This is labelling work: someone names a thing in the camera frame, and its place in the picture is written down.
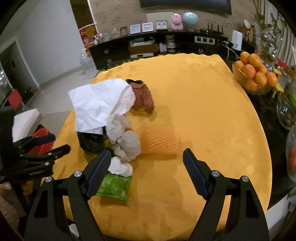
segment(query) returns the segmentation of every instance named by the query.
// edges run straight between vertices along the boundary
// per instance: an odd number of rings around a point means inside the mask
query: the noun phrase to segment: green snack package
[[[98,190],[98,196],[114,197],[121,200],[128,200],[126,193],[131,183],[131,177],[123,177],[107,173]]]

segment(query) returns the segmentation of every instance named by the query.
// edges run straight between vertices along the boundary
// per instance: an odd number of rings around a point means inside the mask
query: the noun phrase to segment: picture frame
[[[153,32],[153,23],[142,23],[142,32]]]
[[[120,28],[120,35],[125,36],[128,34],[128,28],[127,27],[122,27]]]
[[[156,21],[156,30],[168,30],[168,21],[162,20],[162,21]]]
[[[110,33],[108,32],[108,33],[104,33],[104,41],[108,41],[108,40],[110,40]]]
[[[130,34],[139,34],[141,32],[141,24],[130,26]]]

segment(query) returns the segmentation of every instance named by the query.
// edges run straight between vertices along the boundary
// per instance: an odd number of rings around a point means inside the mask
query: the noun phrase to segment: red poster
[[[97,35],[95,24],[90,24],[79,29],[80,36],[84,45],[93,43],[92,36]]]

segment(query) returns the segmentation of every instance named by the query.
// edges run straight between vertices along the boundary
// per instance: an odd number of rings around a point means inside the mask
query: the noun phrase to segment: white box
[[[233,49],[240,51],[242,49],[242,33],[233,30],[231,43],[233,43],[233,46],[232,46]]]
[[[154,56],[154,53],[143,53],[143,54],[131,55],[131,58],[152,57],[152,56]]]

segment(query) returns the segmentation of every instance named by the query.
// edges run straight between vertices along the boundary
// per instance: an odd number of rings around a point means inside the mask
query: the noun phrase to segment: orange mesh net
[[[177,154],[180,134],[175,127],[144,125],[140,142],[142,154]]]

